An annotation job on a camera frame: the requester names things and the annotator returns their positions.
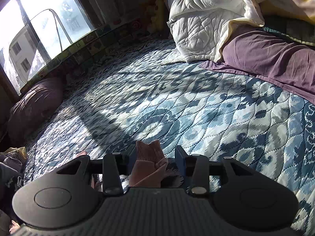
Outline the yellow plush toy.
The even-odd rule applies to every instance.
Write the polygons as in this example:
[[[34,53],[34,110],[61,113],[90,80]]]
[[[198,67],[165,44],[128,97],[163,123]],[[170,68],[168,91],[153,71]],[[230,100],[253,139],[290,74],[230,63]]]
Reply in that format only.
[[[169,9],[166,6],[165,0],[156,0],[153,6],[149,6],[146,10],[150,17],[150,22],[147,30],[150,34],[158,33],[166,35],[169,33],[167,21],[169,19]]]

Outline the window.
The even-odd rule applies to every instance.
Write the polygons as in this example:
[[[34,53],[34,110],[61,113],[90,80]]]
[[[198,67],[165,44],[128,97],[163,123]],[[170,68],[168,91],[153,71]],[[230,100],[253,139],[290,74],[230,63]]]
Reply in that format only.
[[[92,30],[79,0],[1,0],[1,66],[14,92]]]

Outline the purple sheet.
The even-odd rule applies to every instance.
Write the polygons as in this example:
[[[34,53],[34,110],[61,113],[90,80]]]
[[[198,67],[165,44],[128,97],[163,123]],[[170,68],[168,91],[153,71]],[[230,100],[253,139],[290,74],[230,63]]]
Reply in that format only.
[[[260,28],[239,27],[224,45],[220,62],[204,69],[256,77],[314,103],[314,50]]]

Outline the purple round pillow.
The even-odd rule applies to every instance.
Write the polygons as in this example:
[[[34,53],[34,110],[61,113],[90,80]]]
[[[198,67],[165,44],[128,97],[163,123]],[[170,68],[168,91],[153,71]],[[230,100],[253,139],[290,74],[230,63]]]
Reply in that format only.
[[[63,85],[60,78],[47,78],[34,85],[10,110],[7,132],[14,147],[21,146],[60,106]]]

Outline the white quilted blanket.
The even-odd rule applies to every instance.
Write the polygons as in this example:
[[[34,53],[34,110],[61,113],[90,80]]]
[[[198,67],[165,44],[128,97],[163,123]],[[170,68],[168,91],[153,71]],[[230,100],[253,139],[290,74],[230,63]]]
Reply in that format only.
[[[186,62],[222,57],[222,48],[241,25],[264,26],[264,0],[168,0],[167,22]]]

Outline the blue patterned quilt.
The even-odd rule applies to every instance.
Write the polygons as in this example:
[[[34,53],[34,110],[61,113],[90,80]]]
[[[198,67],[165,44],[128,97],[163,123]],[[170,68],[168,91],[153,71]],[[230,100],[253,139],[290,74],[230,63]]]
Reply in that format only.
[[[171,40],[100,52],[66,79],[64,99],[27,141],[30,183],[80,151],[99,159],[159,140],[217,161],[249,165],[292,190],[292,225],[314,235],[314,105],[249,76],[185,63]]]

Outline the pink sweatshirt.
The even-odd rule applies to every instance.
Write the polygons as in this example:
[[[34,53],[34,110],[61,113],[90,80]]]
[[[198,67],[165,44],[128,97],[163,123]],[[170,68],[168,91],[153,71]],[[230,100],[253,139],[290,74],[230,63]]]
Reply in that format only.
[[[160,188],[167,176],[168,159],[164,156],[159,140],[151,143],[137,141],[132,149],[137,151],[137,160],[128,177],[132,188]]]

